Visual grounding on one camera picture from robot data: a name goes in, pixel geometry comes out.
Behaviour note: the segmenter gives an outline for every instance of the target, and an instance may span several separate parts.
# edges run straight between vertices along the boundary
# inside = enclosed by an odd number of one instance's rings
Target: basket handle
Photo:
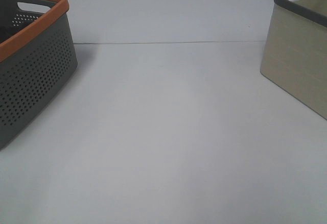
[[[18,0],[25,3],[39,4],[51,7],[51,9],[40,16],[33,23],[13,35],[6,41],[0,43],[0,63],[14,54],[20,48],[28,44],[69,9],[68,0]]]

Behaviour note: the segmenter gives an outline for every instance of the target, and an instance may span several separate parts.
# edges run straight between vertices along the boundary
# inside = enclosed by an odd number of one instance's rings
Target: white table
[[[76,43],[265,41],[273,0],[69,0]]]
[[[263,48],[77,45],[0,152],[0,223],[325,223],[327,123],[259,73]]]

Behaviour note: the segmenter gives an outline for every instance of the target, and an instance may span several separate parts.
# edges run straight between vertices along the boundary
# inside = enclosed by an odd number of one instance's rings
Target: gray plastic basket
[[[23,11],[18,2],[50,7]],[[67,0],[0,0],[0,148],[58,93],[77,67]]]
[[[274,0],[261,73],[327,118],[327,0]]]

